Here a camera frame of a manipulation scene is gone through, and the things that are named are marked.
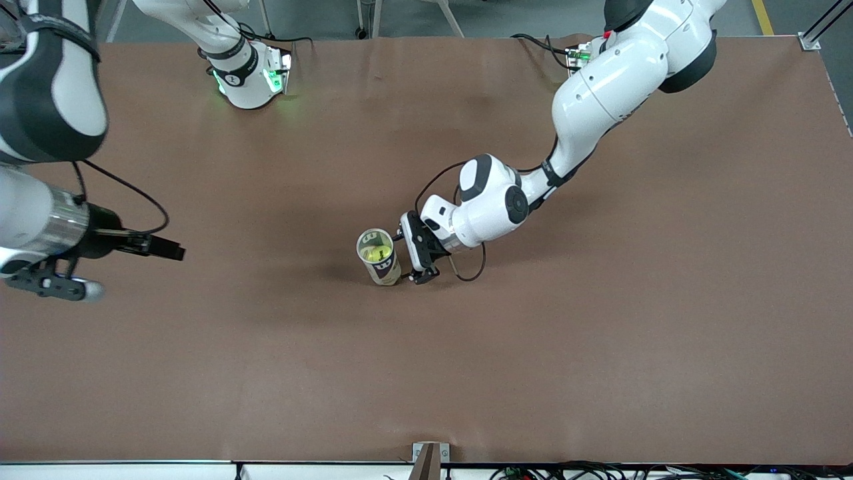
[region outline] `yellow floor line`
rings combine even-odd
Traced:
[[[767,16],[767,9],[764,7],[764,0],[752,0],[752,7],[755,9],[755,16],[758,17],[762,35],[774,35],[770,17]]]

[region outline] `black cable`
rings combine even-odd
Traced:
[[[848,4],[847,4],[847,6],[846,6],[846,7],[844,7],[844,9],[843,9],[843,10],[841,10],[841,13],[840,13],[840,14],[835,15],[835,18],[833,18],[832,20],[830,20],[830,21],[829,21],[829,23],[827,23],[827,25],[823,27],[823,30],[820,30],[820,31],[817,33],[817,35],[815,35],[815,40],[817,40],[821,35],[823,35],[823,33],[824,33],[827,29],[829,29],[829,27],[830,27],[830,26],[832,26],[832,25],[833,25],[833,23],[835,23],[835,21],[836,21],[836,20],[838,20],[839,18],[841,18],[841,16],[842,16],[842,15],[844,15],[845,13],[847,13],[847,10],[849,10],[849,9],[850,9],[850,7],[853,7],[853,3],[848,3]]]
[[[833,12],[833,10],[835,10],[835,8],[836,8],[836,7],[838,7],[838,6],[839,6],[843,1],[844,1],[844,0],[836,0],[835,4],[834,4],[832,7],[830,7],[830,8],[829,8],[829,10],[827,10],[826,12],[824,12],[824,13],[823,13],[823,15],[821,15],[821,18],[817,19],[817,21],[815,22],[815,24],[814,24],[814,25],[812,25],[812,26],[809,28],[809,30],[806,30],[806,31],[805,31],[805,33],[803,34],[803,36],[804,36],[804,37],[808,37],[808,36],[809,36],[809,34],[811,33],[811,31],[815,29],[815,27],[817,26],[817,24],[821,23],[821,22],[823,21],[823,19],[827,18],[827,16],[828,16],[829,14],[831,14],[831,13]]]
[[[140,190],[138,187],[131,184],[130,182],[123,180],[119,176],[114,175],[114,174],[108,172],[107,170],[95,165],[91,161],[82,160],[82,162],[84,164],[88,165],[89,167],[91,167],[92,169],[96,170],[101,175],[109,177],[110,179],[112,179],[112,180],[124,185],[125,187],[135,191],[138,195],[142,196],[145,200],[148,200],[152,205],[154,205],[160,211],[160,213],[163,215],[163,223],[160,226],[158,226],[157,228],[153,228],[151,230],[145,230],[145,231],[118,231],[118,230],[116,230],[116,231],[99,231],[99,233],[101,233],[102,235],[113,235],[116,237],[137,237],[137,236],[144,236],[144,235],[152,235],[154,233],[157,233],[158,231],[165,230],[165,228],[167,226],[169,226],[169,222],[171,221],[169,219],[169,213],[166,212],[165,208],[163,208],[163,206],[160,205],[159,202],[154,200],[154,198],[152,196],[150,196],[149,194]]]
[[[554,134],[554,145],[551,146],[551,151],[548,153],[548,156],[545,157],[545,160],[543,161],[543,163],[545,161],[551,160],[551,157],[554,156],[554,152],[557,151],[557,143],[559,143],[559,142],[560,142],[560,137],[555,133]],[[538,170],[540,168],[542,168],[542,164],[536,165],[533,168],[521,168],[518,170],[518,173],[535,172],[536,170]]]
[[[251,27],[250,27],[248,24],[246,24],[246,23],[243,23],[243,22],[241,22],[241,21],[238,21],[238,22],[237,22],[237,26],[234,26],[231,22],[229,22],[227,19],[225,19],[225,17],[224,17],[224,15],[223,15],[222,10],[221,10],[221,9],[220,9],[220,8],[219,8],[219,7],[214,3],[214,2],[213,2],[213,0],[202,0],[202,2],[204,2],[204,3],[205,3],[205,5],[207,5],[207,7],[208,7],[208,8],[209,8],[209,9],[210,9],[214,14],[216,14],[216,16],[217,16],[217,17],[219,17],[219,19],[220,19],[220,20],[222,20],[223,22],[227,23],[227,24],[228,24],[228,25],[230,25],[232,28],[234,28],[234,29],[235,29],[235,31],[237,31],[237,33],[239,33],[239,34],[240,34],[243,38],[245,38],[246,40],[267,40],[267,41],[270,41],[270,42],[289,42],[289,43],[298,42],[299,40],[308,40],[308,41],[310,41],[312,44],[314,43],[314,40],[313,40],[311,37],[298,37],[298,38],[273,38],[273,37],[271,37],[271,36],[269,36],[269,37],[265,37],[265,36],[262,36],[262,35],[258,35],[257,33],[255,33],[254,29],[253,29],[253,28],[251,28]]]
[[[465,161],[460,161],[460,162],[454,163],[453,165],[446,167],[441,172],[438,172],[438,174],[435,177],[432,177],[432,180],[430,180],[429,183],[426,184],[426,186],[423,188],[423,190],[421,190],[421,193],[419,193],[418,196],[415,198],[415,211],[419,215],[421,214],[421,207],[419,206],[419,204],[421,203],[421,198],[424,196],[425,193],[427,193],[427,190],[429,190],[429,187],[431,187],[432,184],[434,184],[438,179],[440,179],[441,176],[444,175],[445,173],[449,172],[450,170],[453,170],[456,167],[461,167],[468,162],[469,162],[468,160],[465,160]]]
[[[72,161],[71,166],[74,167],[74,174],[77,175],[77,183],[80,185],[80,195],[74,197],[74,203],[83,205],[89,198],[89,195],[86,193],[86,181],[83,180],[83,172],[80,172],[80,165],[76,161]]]
[[[6,5],[3,5],[2,3],[0,3],[0,9],[2,9],[4,12],[6,12],[6,15],[12,17],[12,20],[18,21],[18,17],[15,14],[13,14],[11,11],[9,11],[9,9],[6,8]]]
[[[252,35],[257,35],[257,33],[255,33],[255,29],[254,29],[254,28],[252,28],[252,26],[251,26],[251,25],[249,25],[249,24],[247,24],[247,23],[245,23],[245,22],[242,22],[242,21],[238,21],[238,22],[237,22],[237,25],[238,25],[238,26],[240,26],[240,28],[242,28],[244,31],[248,31],[248,32],[250,32]]]
[[[551,50],[551,56],[554,58],[554,61],[557,62],[557,65],[560,65],[561,67],[565,68],[566,70],[572,70],[573,72],[580,70],[580,68],[572,67],[568,63],[563,63],[562,61],[560,61],[560,58],[558,58],[556,52],[554,52],[554,46],[551,45],[551,37],[550,36],[545,35],[545,43],[548,44],[548,49]]]
[[[459,278],[459,279],[460,279],[461,281],[463,281],[463,282],[473,282],[474,280],[476,280],[477,278],[479,278],[479,276],[480,276],[480,275],[482,275],[482,274],[483,274],[483,270],[485,270],[485,242],[482,242],[482,243],[480,244],[480,247],[482,247],[482,248],[483,248],[483,261],[480,263],[480,269],[477,271],[477,274],[476,274],[476,275],[474,275],[473,277],[465,278],[465,277],[463,277],[462,275],[460,275],[460,274],[456,271],[456,269],[454,268],[454,269],[453,269],[453,274],[454,274],[454,275],[456,275],[456,278]]]
[[[515,35],[513,35],[510,38],[521,38],[524,40],[530,40],[539,48],[542,48],[545,50],[550,50],[551,52],[553,52],[555,54],[559,53],[560,55],[568,55],[565,50],[557,50],[553,46],[548,46],[547,44],[542,43],[538,38],[533,38],[532,36],[530,36],[526,33],[516,33]]]

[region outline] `tennis ball can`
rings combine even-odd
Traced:
[[[376,284],[390,286],[400,279],[400,262],[394,251],[394,241],[387,231],[371,228],[361,234],[356,252]]]

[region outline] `brown paper sheet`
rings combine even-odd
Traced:
[[[84,262],[107,286],[92,305],[0,290],[3,460],[395,460],[441,440],[459,461],[850,461],[853,143],[795,38],[721,38],[706,79],[654,94],[489,244],[479,281],[443,264],[395,288],[357,235],[452,162],[540,162],[565,79],[546,52],[301,44],[292,95],[252,112],[193,45],[103,53],[95,160],[169,208],[187,259]]]

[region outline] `metal bracket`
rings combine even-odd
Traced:
[[[417,442],[412,444],[412,461],[415,466],[409,480],[440,480],[441,464],[450,461],[450,444]]]
[[[443,442],[417,442],[412,443],[412,463],[418,461],[418,455],[421,454],[421,450],[423,450],[424,446],[428,443],[435,443],[438,446],[439,458],[441,459],[441,463],[447,463],[450,461],[450,444]]]
[[[799,38],[800,46],[803,47],[803,51],[814,51],[821,49],[821,42],[815,40],[814,42],[809,43],[805,39],[805,33],[803,32],[797,32],[797,38]]]

